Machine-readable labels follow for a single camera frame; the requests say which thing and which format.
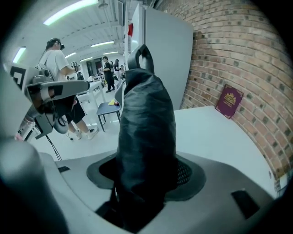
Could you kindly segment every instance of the book cover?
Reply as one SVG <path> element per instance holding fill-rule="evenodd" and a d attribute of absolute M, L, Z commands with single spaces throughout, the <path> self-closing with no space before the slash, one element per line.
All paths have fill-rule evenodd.
<path fill-rule="evenodd" d="M 243 92 L 226 84 L 215 108 L 226 118 L 230 119 L 236 112 L 236 109 L 240 104 L 242 97 Z"/>

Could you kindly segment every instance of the vr headset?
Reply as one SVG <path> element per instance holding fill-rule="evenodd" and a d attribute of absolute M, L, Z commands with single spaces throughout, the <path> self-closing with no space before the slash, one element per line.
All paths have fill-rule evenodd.
<path fill-rule="evenodd" d="M 59 42 L 59 44 L 60 44 L 60 50 L 63 50 L 65 48 L 65 46 L 63 44 L 61 44 L 61 41 L 58 38 L 52 38 L 51 40 L 49 40 L 47 42 L 47 47 L 48 48 L 52 47 L 55 42 Z"/>

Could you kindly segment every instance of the ceiling light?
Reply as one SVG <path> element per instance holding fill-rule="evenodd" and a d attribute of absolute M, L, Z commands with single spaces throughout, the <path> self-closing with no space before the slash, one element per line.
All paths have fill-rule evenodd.
<path fill-rule="evenodd" d="M 71 53 L 71 54 L 68 54 L 67 56 L 65 56 L 65 58 L 68 58 L 68 57 L 70 57 L 70 56 L 72 56 L 72 55 L 75 55 L 76 53 L 75 52 L 73 52 L 73 53 Z"/>
<path fill-rule="evenodd" d="M 85 58 L 85 59 L 81 60 L 80 62 L 83 62 L 83 61 L 86 61 L 86 60 L 90 60 L 90 59 L 92 59 L 92 57 L 90 57 L 90 58 Z"/>
<path fill-rule="evenodd" d="M 93 5 L 98 3 L 98 0 L 82 0 L 79 2 L 76 2 L 66 8 L 63 8 L 62 10 L 58 11 L 57 13 L 55 13 L 54 15 L 52 15 L 49 19 L 47 19 L 44 24 L 45 25 L 51 25 L 52 23 L 54 23 L 55 21 L 59 20 L 60 18 L 62 18 L 63 16 L 66 16 L 78 9 L 81 9 L 83 7 L 89 6 L 89 5 Z"/>
<path fill-rule="evenodd" d="M 23 52 L 24 52 L 25 50 L 26 50 L 25 47 L 22 47 L 22 48 L 20 48 L 20 49 L 18 50 L 16 56 L 15 56 L 14 59 L 13 59 L 13 62 L 14 62 L 14 63 L 17 63 L 17 62 L 18 62 L 18 60 L 20 59 L 20 57 L 22 56 L 22 54 L 23 54 Z"/>
<path fill-rule="evenodd" d="M 103 43 L 95 44 L 95 45 L 92 45 L 91 47 L 102 46 L 102 45 L 108 45 L 108 44 L 114 44 L 114 41 L 103 42 Z"/>
<path fill-rule="evenodd" d="M 108 52 L 108 53 L 103 53 L 103 55 L 106 55 L 106 54 L 112 54 L 112 53 L 118 53 L 118 51 Z"/>

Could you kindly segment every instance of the chair leg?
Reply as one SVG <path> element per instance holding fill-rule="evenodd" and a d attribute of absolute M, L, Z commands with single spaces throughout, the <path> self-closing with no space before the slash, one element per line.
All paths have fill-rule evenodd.
<path fill-rule="evenodd" d="M 119 114 L 118 114 L 118 112 L 116 112 L 116 114 L 117 114 L 118 120 L 119 120 L 119 122 L 120 122 L 120 117 L 119 117 Z"/>
<path fill-rule="evenodd" d="M 103 132 L 105 132 L 105 130 L 104 130 L 104 126 L 102 125 L 101 117 L 100 117 L 100 116 L 98 116 L 98 117 L 99 117 L 99 121 L 100 121 L 100 124 L 101 124 L 102 130 L 103 130 Z"/>

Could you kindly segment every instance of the ceiling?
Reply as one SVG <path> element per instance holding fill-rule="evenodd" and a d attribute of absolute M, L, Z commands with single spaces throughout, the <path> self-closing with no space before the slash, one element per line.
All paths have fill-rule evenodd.
<path fill-rule="evenodd" d="M 97 58 L 103 53 L 124 52 L 123 3 L 105 0 L 108 7 L 99 9 L 100 3 L 78 9 L 50 26 L 43 24 L 54 13 L 78 2 L 78 0 L 39 0 L 15 27 L 2 51 L 4 63 L 11 62 L 20 47 L 26 47 L 19 63 L 38 64 L 46 42 L 53 37 L 65 45 L 64 55 L 76 52 L 68 61 L 79 62 L 89 57 Z M 92 48 L 91 45 L 115 41 L 114 44 Z"/>

